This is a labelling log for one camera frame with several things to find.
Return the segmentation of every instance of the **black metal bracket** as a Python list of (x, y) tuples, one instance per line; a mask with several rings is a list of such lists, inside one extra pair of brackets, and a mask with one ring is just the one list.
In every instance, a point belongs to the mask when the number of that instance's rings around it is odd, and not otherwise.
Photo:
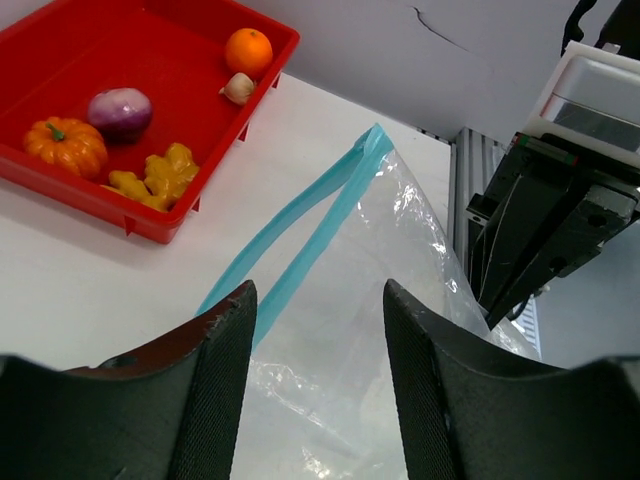
[(640, 218), (640, 171), (550, 135), (518, 134), (469, 215), (469, 281), (495, 326)]
[[(584, 32), (580, 28), (580, 20), (596, 5), (597, 0), (579, 0), (571, 12), (564, 27), (562, 36), (562, 54), (570, 41), (580, 42)], [(619, 47), (618, 54), (640, 60), (640, 37), (637, 25), (640, 20), (640, 2), (637, 0), (620, 0), (607, 23), (600, 31), (596, 48), (603, 48), (607, 43)]]

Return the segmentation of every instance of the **small pumpkin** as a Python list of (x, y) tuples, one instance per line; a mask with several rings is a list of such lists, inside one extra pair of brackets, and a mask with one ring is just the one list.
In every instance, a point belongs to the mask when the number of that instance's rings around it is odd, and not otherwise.
[(34, 123), (24, 137), (24, 149), (29, 155), (89, 180), (100, 173), (108, 159), (100, 132), (75, 118), (50, 117)]

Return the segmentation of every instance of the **red tray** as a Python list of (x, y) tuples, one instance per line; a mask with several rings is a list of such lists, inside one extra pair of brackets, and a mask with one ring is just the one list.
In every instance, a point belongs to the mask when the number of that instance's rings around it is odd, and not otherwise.
[[(239, 28), (263, 32), (274, 61), (244, 107), (218, 90), (231, 77), (222, 51)], [(229, 0), (57, 0), (0, 32), (0, 176), (160, 243), (169, 243), (299, 40), (296, 31)], [(109, 146), (109, 163), (83, 180), (22, 151), (22, 138), (49, 116), (86, 118), (90, 99), (135, 87), (154, 107), (135, 145)], [(140, 175), (144, 160), (173, 142), (201, 167), (169, 213), (107, 191), (111, 170)]]

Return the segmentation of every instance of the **red onion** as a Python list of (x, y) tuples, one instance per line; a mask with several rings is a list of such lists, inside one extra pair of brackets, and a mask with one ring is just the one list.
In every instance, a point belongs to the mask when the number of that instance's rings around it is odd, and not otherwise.
[(116, 88), (99, 93), (89, 103), (87, 120), (105, 138), (135, 142), (151, 123), (151, 101), (135, 88)]

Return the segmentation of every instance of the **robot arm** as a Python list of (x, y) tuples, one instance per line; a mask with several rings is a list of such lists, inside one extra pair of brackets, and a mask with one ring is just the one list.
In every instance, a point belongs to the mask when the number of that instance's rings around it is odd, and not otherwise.
[[(578, 4), (564, 41), (582, 38), (578, 21), (593, 4)], [(486, 191), (468, 205), (465, 261), (490, 327), (640, 217), (638, 20), (640, 2), (623, 0), (596, 45), (605, 50), (567, 46)]]

